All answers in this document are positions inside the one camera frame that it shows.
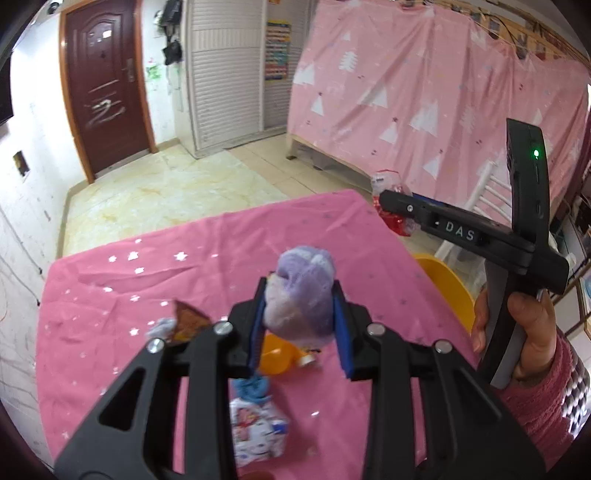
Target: pink sleeve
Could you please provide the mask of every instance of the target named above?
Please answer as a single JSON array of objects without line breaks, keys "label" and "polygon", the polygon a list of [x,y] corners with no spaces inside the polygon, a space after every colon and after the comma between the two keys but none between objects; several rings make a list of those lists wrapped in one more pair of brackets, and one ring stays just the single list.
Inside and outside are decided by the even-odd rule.
[{"label": "pink sleeve", "polygon": [[534,387],[511,383],[499,392],[519,424],[544,457],[549,470],[573,442],[569,418],[562,416],[564,389],[573,367],[571,347],[559,333],[556,354],[550,372]]}]

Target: door handle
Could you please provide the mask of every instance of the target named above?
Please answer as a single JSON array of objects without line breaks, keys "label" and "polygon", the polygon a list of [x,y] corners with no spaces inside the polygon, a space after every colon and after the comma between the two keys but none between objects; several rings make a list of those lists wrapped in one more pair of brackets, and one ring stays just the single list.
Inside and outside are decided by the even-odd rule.
[{"label": "door handle", "polygon": [[127,81],[129,83],[135,82],[134,59],[127,59],[127,66],[124,68],[124,70],[127,70]]}]

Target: floor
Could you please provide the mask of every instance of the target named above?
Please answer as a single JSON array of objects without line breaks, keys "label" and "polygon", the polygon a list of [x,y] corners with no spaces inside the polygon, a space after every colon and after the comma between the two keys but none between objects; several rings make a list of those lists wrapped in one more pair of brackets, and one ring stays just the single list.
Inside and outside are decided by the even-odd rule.
[{"label": "floor", "polygon": [[199,218],[289,199],[224,151],[195,160],[175,145],[97,179],[74,195],[64,255]]},{"label": "floor", "polygon": [[[287,160],[285,135],[266,138],[196,160],[181,145],[146,155],[99,178],[71,201],[63,253],[99,245],[199,218],[355,189],[368,203],[369,179],[302,146]],[[322,170],[314,168],[322,165]],[[412,254],[433,254],[441,244],[418,231],[402,238]],[[471,291],[479,288],[474,262],[459,252],[450,266]]]}]

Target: black bag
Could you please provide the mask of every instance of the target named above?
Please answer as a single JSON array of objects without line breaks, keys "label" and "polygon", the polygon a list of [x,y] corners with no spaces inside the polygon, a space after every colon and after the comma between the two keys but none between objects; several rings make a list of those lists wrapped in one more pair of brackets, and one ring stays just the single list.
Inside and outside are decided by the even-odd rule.
[{"label": "black bag", "polygon": [[164,53],[164,64],[166,66],[183,60],[183,48],[178,40],[168,42],[162,52]]},{"label": "black bag", "polygon": [[183,0],[168,0],[162,12],[160,26],[164,29],[172,26],[177,27],[181,24],[183,16]]},{"label": "black bag", "polygon": [[160,28],[166,34],[166,47],[163,48],[164,64],[166,66],[183,60],[183,48],[173,35],[180,28],[183,16],[183,0],[168,0],[160,18]]}]

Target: blue cloth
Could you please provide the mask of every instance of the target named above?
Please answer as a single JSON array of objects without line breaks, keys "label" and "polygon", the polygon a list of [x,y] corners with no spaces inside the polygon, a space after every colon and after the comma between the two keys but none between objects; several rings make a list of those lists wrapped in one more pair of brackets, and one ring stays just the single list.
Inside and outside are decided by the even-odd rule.
[{"label": "blue cloth", "polygon": [[271,396],[269,392],[269,379],[255,373],[250,378],[237,378],[232,381],[232,386],[236,390],[236,396],[244,401],[249,401],[257,405],[267,403]]}]

